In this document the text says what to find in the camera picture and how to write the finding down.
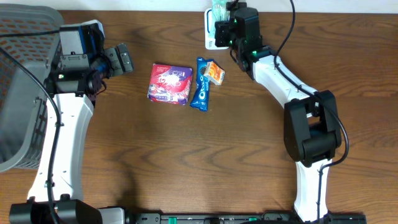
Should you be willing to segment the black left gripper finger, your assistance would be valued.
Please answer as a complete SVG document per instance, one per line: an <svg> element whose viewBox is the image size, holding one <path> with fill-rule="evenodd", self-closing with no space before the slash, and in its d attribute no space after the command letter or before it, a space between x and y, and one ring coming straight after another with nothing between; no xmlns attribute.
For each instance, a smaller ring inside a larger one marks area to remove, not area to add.
<svg viewBox="0 0 398 224"><path fill-rule="evenodd" d="M127 45L124 43L118 44L117 49L119 52L120 63L123 72L132 72L134 70L134 65L132 63Z"/></svg>
<svg viewBox="0 0 398 224"><path fill-rule="evenodd" d="M109 60L109 77L122 75L121 62L116 47L110 47L104 50L106 58Z"/></svg>

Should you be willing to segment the green wet wipes pack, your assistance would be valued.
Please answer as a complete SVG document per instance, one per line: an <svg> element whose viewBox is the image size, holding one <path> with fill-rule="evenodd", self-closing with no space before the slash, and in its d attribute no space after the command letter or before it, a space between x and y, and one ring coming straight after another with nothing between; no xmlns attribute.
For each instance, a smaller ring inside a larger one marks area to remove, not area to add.
<svg viewBox="0 0 398 224"><path fill-rule="evenodd" d="M212 0L212 21L227 21L228 11L227 11L227 0Z"/></svg>

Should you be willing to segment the orange Kleenex tissue pack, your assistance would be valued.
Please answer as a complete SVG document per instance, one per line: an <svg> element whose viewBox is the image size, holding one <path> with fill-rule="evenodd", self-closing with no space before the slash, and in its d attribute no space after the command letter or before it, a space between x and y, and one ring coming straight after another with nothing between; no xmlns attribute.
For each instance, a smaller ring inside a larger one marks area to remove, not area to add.
<svg viewBox="0 0 398 224"><path fill-rule="evenodd" d="M219 67L214 61L210 61L207 63L203 75L215 85L222 85L225 71L221 67Z"/></svg>

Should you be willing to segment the red purple pad package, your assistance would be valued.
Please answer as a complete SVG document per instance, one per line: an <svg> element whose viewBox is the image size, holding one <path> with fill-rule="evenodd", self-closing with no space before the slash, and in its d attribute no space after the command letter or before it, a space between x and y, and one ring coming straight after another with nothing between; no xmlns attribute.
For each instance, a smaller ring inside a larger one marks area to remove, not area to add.
<svg viewBox="0 0 398 224"><path fill-rule="evenodd" d="M154 63L147 97L153 102L186 105L192 84L193 70L189 67Z"/></svg>

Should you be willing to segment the blue Oreo cookie pack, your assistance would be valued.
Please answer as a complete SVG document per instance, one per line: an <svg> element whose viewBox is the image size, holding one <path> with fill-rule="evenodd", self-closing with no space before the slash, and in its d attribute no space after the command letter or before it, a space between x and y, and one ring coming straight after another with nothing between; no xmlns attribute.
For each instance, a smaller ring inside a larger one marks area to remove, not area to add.
<svg viewBox="0 0 398 224"><path fill-rule="evenodd" d="M204 76L204 72L207 68L208 62L212 62L212 59L204 59L203 57L197 58L197 78L196 78L196 90L193 95L190 106L200 111L208 111L208 104L210 98L210 81Z"/></svg>

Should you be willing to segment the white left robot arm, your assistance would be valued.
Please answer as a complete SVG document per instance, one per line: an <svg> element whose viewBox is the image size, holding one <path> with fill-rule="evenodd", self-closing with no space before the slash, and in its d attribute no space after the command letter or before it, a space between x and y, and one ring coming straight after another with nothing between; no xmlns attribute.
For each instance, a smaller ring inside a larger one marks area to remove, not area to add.
<svg viewBox="0 0 398 224"><path fill-rule="evenodd" d="M81 166L95 98L105 78L133 69L126 44L94 55L62 55L45 80L47 124L39 170L26 203L11 206L11 223L134 223L122 207L83 202Z"/></svg>

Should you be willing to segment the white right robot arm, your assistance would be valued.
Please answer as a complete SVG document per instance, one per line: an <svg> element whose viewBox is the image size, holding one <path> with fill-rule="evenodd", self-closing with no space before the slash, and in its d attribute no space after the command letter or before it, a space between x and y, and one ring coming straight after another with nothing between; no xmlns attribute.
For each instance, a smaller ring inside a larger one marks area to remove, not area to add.
<svg viewBox="0 0 398 224"><path fill-rule="evenodd" d="M215 23L215 44L230 47L230 56L249 77L264 86L284 109L284 145L297 169L294 212L301 222L326 223L326 182L336 150L347 143L336 99L297 78L279 51L264 45L257 9L245 2L226 3L227 21Z"/></svg>

